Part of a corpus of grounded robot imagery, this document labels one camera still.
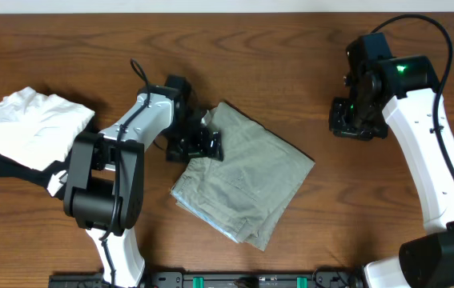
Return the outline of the grey-green shorts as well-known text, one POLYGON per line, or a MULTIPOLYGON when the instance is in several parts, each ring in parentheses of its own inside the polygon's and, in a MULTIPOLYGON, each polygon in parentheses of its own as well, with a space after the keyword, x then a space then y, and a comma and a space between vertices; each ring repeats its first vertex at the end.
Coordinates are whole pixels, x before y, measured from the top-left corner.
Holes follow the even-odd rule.
POLYGON ((190 160, 171 195, 233 242, 266 250, 315 163, 225 102, 212 110, 209 126, 221 133, 223 160, 190 160))

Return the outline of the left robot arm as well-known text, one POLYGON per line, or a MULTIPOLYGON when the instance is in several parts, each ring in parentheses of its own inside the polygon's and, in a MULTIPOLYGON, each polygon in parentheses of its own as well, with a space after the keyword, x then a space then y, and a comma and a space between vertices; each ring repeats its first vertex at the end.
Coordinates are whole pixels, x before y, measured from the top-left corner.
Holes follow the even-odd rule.
POLYGON ((207 110, 188 105, 190 95, 191 84, 170 75, 162 86, 143 87, 133 107, 114 125, 76 137, 63 207, 92 238, 104 271, 55 275, 50 277, 51 287, 139 286, 145 261, 135 223, 143 205, 146 149, 163 135, 169 162, 223 160, 220 133, 207 128, 207 110))

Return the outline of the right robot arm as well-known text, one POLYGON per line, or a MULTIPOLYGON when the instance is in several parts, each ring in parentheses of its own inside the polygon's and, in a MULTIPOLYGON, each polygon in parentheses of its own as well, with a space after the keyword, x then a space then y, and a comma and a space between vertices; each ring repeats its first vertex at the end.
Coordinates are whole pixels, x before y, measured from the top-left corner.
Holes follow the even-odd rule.
POLYGON ((425 56, 396 58, 381 33, 346 48, 348 98, 335 98, 329 129, 337 137, 369 141, 392 132, 420 199, 425 236, 405 242, 398 255, 368 263, 364 287, 454 286, 454 137, 439 81, 425 56))

